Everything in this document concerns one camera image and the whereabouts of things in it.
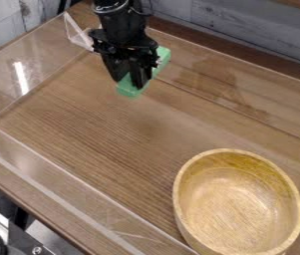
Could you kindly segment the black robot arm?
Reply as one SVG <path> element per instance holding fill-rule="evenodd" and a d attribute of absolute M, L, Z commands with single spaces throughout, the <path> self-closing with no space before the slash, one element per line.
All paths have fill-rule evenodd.
<path fill-rule="evenodd" d="M 125 76 L 141 90 L 157 67 L 157 41 L 148 35 L 148 16 L 141 0 L 94 0 L 94 14 L 102 28 L 93 29 L 94 51 L 101 55 L 115 82 Z"/>

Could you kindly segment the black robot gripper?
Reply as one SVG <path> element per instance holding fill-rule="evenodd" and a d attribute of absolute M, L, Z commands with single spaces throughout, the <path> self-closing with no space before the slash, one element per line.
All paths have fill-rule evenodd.
<path fill-rule="evenodd" d="M 94 8 L 102 28 L 89 33 L 94 50 L 101 54 L 115 82 L 130 72 L 134 87 L 141 90 L 157 67 L 157 41 L 148 35 L 148 16 L 142 8 Z"/>

